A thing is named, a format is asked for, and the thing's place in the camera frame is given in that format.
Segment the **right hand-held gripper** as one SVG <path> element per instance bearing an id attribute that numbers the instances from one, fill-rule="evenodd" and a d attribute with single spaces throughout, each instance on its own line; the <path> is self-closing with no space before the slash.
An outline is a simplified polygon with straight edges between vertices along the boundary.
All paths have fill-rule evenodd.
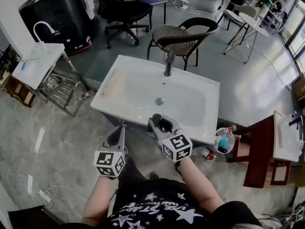
<path id="1" fill-rule="evenodd" d="M 157 137 L 161 152 L 168 159 L 176 163 L 191 155 L 193 143 L 175 119 L 163 114 L 152 116 L 148 120 L 148 126 Z"/>

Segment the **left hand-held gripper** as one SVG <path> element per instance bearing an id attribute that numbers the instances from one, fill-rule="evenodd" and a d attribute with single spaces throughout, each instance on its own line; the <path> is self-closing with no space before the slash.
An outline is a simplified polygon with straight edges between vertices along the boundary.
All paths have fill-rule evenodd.
<path id="1" fill-rule="evenodd" d="M 100 150 L 95 152 L 93 165 L 100 176 L 118 178 L 126 164 L 126 154 L 125 126 L 120 125 L 107 137 Z"/>

